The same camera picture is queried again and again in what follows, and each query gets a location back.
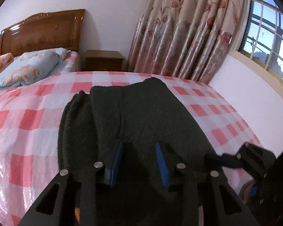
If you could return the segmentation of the dark striped knit sweater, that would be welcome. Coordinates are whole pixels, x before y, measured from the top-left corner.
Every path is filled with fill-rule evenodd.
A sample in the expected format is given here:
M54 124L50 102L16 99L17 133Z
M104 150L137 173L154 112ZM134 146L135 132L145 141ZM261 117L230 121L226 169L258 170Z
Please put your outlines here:
M58 132L58 166L69 171L103 161L117 141L130 145L136 171L121 169L116 195L132 203L170 202L160 180L155 145L164 142L198 171L222 168L205 157L215 151L186 107L157 78L128 86L95 86L66 105Z

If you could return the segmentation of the wooden nightstand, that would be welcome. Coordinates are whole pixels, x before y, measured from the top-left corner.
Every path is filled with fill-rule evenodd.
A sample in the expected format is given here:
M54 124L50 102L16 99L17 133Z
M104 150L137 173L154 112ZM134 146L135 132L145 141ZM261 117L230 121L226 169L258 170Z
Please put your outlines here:
M87 50L82 71L122 71L124 57L117 51Z

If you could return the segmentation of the pink checked bed sheet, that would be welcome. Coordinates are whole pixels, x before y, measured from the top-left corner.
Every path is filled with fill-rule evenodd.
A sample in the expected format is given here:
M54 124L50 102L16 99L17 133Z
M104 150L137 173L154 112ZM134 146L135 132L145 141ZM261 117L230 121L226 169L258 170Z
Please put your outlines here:
M17 225L58 172L62 112L73 95L93 86L125 86L146 73L73 72L0 92L0 223ZM247 122L212 87L162 76L161 80L197 121L218 154L235 154L260 141Z

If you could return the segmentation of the light blue floral pillow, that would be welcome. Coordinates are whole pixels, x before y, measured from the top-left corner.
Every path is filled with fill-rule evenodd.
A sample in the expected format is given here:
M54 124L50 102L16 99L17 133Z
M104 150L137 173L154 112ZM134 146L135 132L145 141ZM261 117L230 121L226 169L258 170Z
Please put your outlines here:
M23 53L0 73L0 88L26 86L43 80L69 52L60 47Z

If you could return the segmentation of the near wooden headboard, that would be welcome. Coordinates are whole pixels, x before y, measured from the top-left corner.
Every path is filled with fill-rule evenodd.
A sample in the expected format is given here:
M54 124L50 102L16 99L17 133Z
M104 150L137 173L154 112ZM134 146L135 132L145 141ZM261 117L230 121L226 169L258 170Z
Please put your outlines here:
M34 14L0 33L0 55L65 48L78 52L85 10Z

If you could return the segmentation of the window with dark frame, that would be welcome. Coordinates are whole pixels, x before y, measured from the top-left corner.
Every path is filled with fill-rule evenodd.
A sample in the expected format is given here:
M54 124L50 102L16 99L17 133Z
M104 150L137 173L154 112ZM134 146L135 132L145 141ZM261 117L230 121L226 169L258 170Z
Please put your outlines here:
M240 52L283 85L283 13L274 0L249 0Z

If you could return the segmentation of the pink floral curtain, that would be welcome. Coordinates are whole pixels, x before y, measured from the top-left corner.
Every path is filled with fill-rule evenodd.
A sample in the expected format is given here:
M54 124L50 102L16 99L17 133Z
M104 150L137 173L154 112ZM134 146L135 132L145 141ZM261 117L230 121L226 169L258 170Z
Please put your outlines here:
M240 25L245 0L147 0L130 71L208 83Z

